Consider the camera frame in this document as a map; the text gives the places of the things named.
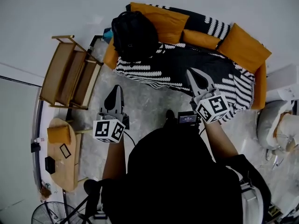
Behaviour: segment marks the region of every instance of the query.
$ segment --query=black and white patterned blanket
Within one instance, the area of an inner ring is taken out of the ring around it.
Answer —
[[[191,96],[185,74],[188,68],[194,67],[207,73],[228,101],[230,111],[220,123],[232,119],[238,110],[251,107],[255,83],[252,73],[214,50],[185,43],[160,44],[153,56],[139,62],[126,62],[119,57],[116,73],[154,89],[169,87]]]

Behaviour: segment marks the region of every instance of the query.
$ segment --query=gray floor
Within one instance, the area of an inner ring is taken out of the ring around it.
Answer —
[[[101,60],[106,47],[107,45],[101,44],[99,46],[98,43],[94,55]],[[89,109],[73,112],[76,129],[79,127],[92,128],[93,121],[99,112],[100,102],[107,97],[107,94],[116,84],[123,88],[124,112],[130,117],[130,130],[128,133],[135,143],[151,131],[164,125],[165,113],[168,109],[172,109],[175,113],[191,110],[189,105],[190,97],[184,93],[167,88],[155,90],[145,84],[118,76],[104,65],[97,79]],[[254,110],[238,112],[231,121],[223,124],[222,127],[237,151],[240,154],[245,154],[247,159],[262,174],[272,192],[272,200],[280,202],[289,189],[298,189],[298,152],[290,155],[278,168],[272,169],[273,160],[265,160],[266,150],[258,143],[256,114],[257,111]],[[124,137],[126,163],[128,163],[128,156],[134,146],[126,135]],[[202,134],[202,138],[207,143],[205,132]],[[93,139],[89,134],[84,134],[80,150],[79,177],[101,179],[107,151],[108,144]],[[178,157],[177,165],[180,165],[180,157]],[[69,205],[76,207],[85,197],[83,184],[79,184],[73,192],[67,193],[67,202]]]

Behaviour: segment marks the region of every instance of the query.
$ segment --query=wooden table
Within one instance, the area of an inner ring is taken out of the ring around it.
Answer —
[[[51,144],[48,141],[48,156],[55,160],[55,173],[51,174],[51,178],[59,187],[70,192],[78,185],[81,134],[75,134],[73,128],[59,118],[52,119],[49,124],[49,127],[60,126],[69,126],[71,144]]]

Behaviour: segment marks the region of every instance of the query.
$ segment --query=orange sofa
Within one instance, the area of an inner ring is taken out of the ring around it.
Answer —
[[[204,39],[205,39],[204,42],[206,42],[206,36],[210,36],[210,35],[204,34],[204,36],[205,36],[204,37]],[[198,46],[199,44],[198,44],[197,41],[195,40],[195,42],[193,42],[192,39],[188,39],[188,43],[191,44],[191,45],[197,45]],[[116,68],[116,64],[117,64],[117,60],[118,60],[118,53],[115,50],[115,47],[114,47],[113,43],[114,43],[114,41],[112,39],[109,43],[109,46],[108,46],[107,51],[106,51],[105,56],[104,56],[104,63],[111,69]],[[248,67],[243,66],[240,62],[236,62],[236,63],[238,63],[241,67],[248,70]],[[266,88],[267,88],[266,85],[267,84],[266,84],[266,63],[265,62],[263,62],[262,65],[259,66],[259,68],[254,72],[254,75],[255,75],[256,83],[255,83],[255,88],[254,88],[254,102],[251,106],[251,109],[259,110],[259,109],[264,108],[265,101],[266,101]]]

